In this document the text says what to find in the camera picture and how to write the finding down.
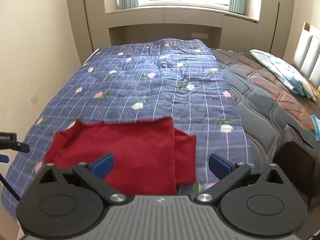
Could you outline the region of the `blue plaid floral quilt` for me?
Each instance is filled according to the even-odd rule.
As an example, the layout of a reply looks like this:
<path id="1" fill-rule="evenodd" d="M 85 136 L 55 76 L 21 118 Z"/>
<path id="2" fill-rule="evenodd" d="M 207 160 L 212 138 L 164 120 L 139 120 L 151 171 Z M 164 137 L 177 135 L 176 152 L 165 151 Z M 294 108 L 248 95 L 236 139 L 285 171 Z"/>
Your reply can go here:
<path id="1" fill-rule="evenodd" d="M 48 103 L 27 133 L 29 153 L 7 172 L 22 196 L 45 164 L 55 133 L 84 124 L 118 124 L 171 117 L 196 136 L 196 181 L 177 193 L 193 194 L 217 181 L 209 170 L 216 153 L 253 165 L 253 152 L 230 85 L 216 57 L 199 40 L 162 39 L 97 50 Z"/>

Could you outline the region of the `floral pillow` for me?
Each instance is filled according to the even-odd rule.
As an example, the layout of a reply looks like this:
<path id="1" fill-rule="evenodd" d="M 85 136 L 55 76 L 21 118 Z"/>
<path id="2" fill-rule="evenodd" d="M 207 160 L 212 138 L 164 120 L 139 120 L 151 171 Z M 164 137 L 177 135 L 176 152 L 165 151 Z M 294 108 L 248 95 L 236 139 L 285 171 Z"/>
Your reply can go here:
<path id="1" fill-rule="evenodd" d="M 291 64 L 262 50 L 251 49 L 249 53 L 263 67 L 272 72 L 291 92 L 316 102 L 316 97 L 308 81 Z"/>

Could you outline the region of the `beige tall wardrobe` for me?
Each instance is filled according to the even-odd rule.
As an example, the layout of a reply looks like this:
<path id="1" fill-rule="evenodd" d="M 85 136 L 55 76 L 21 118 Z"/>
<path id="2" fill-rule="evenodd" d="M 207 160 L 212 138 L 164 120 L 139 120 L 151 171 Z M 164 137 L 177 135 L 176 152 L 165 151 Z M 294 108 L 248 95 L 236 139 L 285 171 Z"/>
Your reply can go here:
<path id="1" fill-rule="evenodd" d="M 104 0 L 67 0 L 73 37 L 81 63 L 111 44 Z"/>

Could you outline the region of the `red knit garment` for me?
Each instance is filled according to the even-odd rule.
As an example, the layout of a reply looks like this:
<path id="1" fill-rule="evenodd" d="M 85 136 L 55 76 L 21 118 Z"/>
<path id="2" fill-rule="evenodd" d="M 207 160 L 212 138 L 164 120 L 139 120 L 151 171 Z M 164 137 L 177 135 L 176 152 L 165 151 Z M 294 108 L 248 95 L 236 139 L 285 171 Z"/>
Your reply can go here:
<path id="1" fill-rule="evenodd" d="M 71 168 L 105 154 L 114 168 L 104 182 L 127 196 L 176 194 L 179 186 L 196 181 L 196 136 L 175 128 L 171 117 L 107 124 L 76 121 L 56 132 L 45 163 Z"/>

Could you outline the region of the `beige window bench cabinet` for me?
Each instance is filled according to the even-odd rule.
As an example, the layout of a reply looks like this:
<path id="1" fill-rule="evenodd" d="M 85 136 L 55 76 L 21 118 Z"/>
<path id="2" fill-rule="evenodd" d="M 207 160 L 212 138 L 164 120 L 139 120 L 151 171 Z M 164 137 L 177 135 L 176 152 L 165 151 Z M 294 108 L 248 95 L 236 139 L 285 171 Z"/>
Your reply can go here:
<path id="1" fill-rule="evenodd" d="M 112 45 L 163 38 L 199 39 L 209 48 L 242 53 L 254 47 L 259 24 L 223 10 L 174 5 L 109 12 L 106 21 Z"/>

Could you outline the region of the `brown quilted mattress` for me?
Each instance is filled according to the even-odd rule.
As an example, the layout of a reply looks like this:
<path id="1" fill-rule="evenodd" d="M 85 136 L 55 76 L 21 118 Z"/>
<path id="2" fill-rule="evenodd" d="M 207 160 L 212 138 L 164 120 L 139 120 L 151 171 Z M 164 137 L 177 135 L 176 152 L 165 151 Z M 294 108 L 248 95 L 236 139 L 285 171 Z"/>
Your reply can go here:
<path id="1" fill-rule="evenodd" d="M 212 53 L 230 85 L 255 165 L 272 159 L 287 124 L 319 151 L 311 120 L 312 115 L 319 116 L 319 102 L 293 94 L 251 55 L 222 49 L 212 49 Z"/>

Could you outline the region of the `padded grey headboard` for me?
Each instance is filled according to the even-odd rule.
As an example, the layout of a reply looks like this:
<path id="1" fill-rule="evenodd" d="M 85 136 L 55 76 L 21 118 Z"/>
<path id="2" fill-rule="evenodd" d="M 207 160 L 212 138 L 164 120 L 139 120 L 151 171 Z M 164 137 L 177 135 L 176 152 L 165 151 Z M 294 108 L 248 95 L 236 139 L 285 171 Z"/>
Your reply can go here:
<path id="1" fill-rule="evenodd" d="M 293 58 L 293 66 L 302 74 L 319 96 L 319 30 L 304 22 Z"/>

